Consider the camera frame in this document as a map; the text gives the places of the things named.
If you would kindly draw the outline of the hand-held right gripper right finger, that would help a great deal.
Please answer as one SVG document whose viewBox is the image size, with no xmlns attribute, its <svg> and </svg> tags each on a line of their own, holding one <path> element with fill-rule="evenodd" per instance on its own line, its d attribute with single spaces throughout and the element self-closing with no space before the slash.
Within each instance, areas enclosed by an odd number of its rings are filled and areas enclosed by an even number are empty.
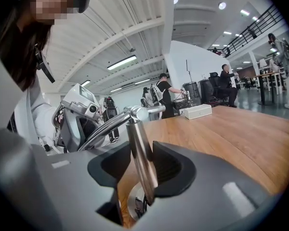
<svg viewBox="0 0 289 231">
<path fill-rule="evenodd" d="M 153 159 L 158 187 L 136 231 L 252 231 L 279 200 L 217 156 L 155 141 Z"/>
</svg>

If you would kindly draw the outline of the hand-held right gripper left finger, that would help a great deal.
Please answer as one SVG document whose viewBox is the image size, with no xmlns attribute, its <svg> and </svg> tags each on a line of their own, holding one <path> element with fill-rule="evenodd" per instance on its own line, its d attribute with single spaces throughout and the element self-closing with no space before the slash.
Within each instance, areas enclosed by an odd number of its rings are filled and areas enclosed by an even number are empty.
<svg viewBox="0 0 289 231">
<path fill-rule="evenodd" d="M 131 161 L 128 142 L 69 154 L 32 152 L 65 231 L 123 231 L 118 182 Z"/>
</svg>

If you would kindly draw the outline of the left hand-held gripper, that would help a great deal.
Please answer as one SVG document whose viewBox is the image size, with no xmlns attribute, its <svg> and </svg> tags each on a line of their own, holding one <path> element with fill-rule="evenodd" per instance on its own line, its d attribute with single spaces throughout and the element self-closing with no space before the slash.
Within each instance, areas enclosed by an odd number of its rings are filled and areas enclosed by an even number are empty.
<svg viewBox="0 0 289 231">
<path fill-rule="evenodd" d="M 59 122 L 58 116 L 65 108 L 75 113 L 63 113 Z M 85 141 L 88 143 L 86 150 L 104 143 L 105 135 L 97 129 L 95 122 L 100 118 L 98 111 L 99 103 L 95 95 L 80 84 L 75 84 L 61 100 L 53 114 L 52 124 L 57 129 L 60 127 L 63 143 L 69 153 L 77 152 Z"/>
</svg>

